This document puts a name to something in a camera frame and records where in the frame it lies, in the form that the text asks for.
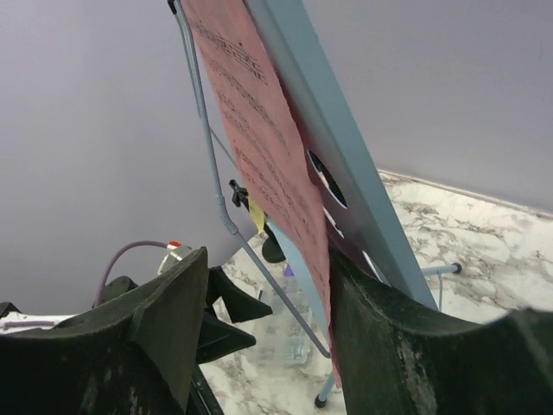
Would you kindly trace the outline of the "pink sheet music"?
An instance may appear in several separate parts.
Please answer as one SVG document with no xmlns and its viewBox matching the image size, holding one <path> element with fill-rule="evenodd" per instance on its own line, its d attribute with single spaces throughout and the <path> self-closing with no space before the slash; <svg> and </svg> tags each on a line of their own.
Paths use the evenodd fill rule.
<svg viewBox="0 0 553 415">
<path fill-rule="evenodd" d="M 296 245 L 331 321 L 327 218 L 275 68 L 242 1 L 182 4 L 253 200 Z"/>
</svg>

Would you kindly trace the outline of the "purple microphone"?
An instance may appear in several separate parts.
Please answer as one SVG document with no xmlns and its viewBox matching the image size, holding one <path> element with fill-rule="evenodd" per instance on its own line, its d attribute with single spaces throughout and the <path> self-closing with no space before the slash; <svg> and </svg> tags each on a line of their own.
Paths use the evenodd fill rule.
<svg viewBox="0 0 553 415">
<path fill-rule="evenodd" d="M 284 277 L 285 278 L 294 278 L 295 277 L 295 274 L 292 271 L 290 265 L 286 265 L 286 268 L 284 270 Z"/>
</svg>

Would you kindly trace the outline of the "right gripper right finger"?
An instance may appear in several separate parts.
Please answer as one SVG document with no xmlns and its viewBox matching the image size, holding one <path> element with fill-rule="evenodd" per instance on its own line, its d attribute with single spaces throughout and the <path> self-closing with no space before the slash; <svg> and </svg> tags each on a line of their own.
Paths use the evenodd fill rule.
<svg viewBox="0 0 553 415">
<path fill-rule="evenodd" d="M 551 313 L 467 322 L 381 284 L 336 250 L 330 276 L 348 413 L 551 413 Z"/>
</svg>

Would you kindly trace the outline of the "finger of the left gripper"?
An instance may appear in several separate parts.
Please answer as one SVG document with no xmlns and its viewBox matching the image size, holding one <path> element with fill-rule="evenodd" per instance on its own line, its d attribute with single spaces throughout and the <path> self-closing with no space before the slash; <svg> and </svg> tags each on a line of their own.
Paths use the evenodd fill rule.
<svg viewBox="0 0 553 415">
<path fill-rule="evenodd" d="M 233 323 L 257 320 L 273 314 L 272 308 L 240 290 L 221 266 L 209 270 L 207 310 L 215 315 L 213 304 L 221 298 Z"/>
<path fill-rule="evenodd" d="M 205 311 L 200 328 L 196 362 L 198 364 L 213 362 L 255 344 L 256 339 L 253 335 L 222 322 Z"/>
</svg>

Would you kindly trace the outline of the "light blue music stand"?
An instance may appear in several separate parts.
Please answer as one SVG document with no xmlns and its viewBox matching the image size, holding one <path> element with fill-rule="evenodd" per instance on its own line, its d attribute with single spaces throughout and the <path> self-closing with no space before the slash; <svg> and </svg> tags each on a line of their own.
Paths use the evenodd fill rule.
<svg viewBox="0 0 553 415">
<path fill-rule="evenodd" d="M 173 1 L 170 8 L 181 31 L 203 130 L 206 138 L 211 138 L 200 78 L 206 68 L 194 43 L 183 2 Z M 416 262 L 303 3 L 242 2 L 250 11 L 275 68 L 301 135 L 310 180 L 321 195 L 327 218 L 329 276 L 330 253 L 336 250 L 369 277 L 440 312 L 440 303 L 427 285 L 426 271 Z M 287 236 L 276 223 L 274 226 Z M 298 251 L 288 236 L 283 250 Z M 306 272 L 311 277 L 301 253 L 294 265 L 297 272 Z M 311 286 L 318 295 L 313 280 Z M 334 379 L 342 386 L 333 348 L 331 276 L 330 290 L 331 321 L 325 321 L 319 295 L 315 314 L 326 333 Z"/>
</svg>

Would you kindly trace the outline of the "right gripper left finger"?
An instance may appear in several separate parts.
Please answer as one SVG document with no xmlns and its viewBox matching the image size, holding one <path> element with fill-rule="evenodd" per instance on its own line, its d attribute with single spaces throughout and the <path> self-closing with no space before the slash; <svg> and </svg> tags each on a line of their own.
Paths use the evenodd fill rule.
<svg viewBox="0 0 553 415">
<path fill-rule="evenodd" d="M 183 414 L 208 280 L 207 250 L 51 329 L 1 338 L 3 414 Z"/>
</svg>

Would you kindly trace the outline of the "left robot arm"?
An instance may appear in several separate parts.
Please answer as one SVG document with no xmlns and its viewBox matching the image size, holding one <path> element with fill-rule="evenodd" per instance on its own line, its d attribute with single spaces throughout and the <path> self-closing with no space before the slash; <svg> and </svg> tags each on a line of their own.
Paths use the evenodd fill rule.
<svg viewBox="0 0 553 415">
<path fill-rule="evenodd" d="M 115 298 L 117 295 L 132 291 L 137 286 L 129 277 L 121 276 L 107 285 L 105 295 L 109 299 Z M 59 304 L 54 304 L 55 302 L 51 301 L 48 307 L 39 307 L 45 305 L 47 299 L 46 289 L 42 288 L 33 294 L 24 305 L 30 306 L 30 300 L 40 300 L 39 304 L 32 305 L 31 308 L 27 307 L 23 311 L 27 311 L 30 315 L 38 315 L 38 317 L 30 317 L 32 321 L 47 321 L 48 318 L 51 321 L 54 320 L 54 317 L 46 318 L 45 315 L 78 314 L 76 311 L 69 312 L 68 300 L 64 300 L 60 296 L 54 298 L 60 300 Z M 19 309 L 14 310 L 16 311 L 13 312 L 23 314 L 23 311 Z M 257 320 L 272 314 L 273 310 L 269 305 L 240 290 L 226 275 L 222 267 L 211 268 L 196 361 L 198 364 L 216 361 L 226 355 L 254 346 L 257 343 L 254 335 L 235 327 L 236 324 Z"/>
</svg>

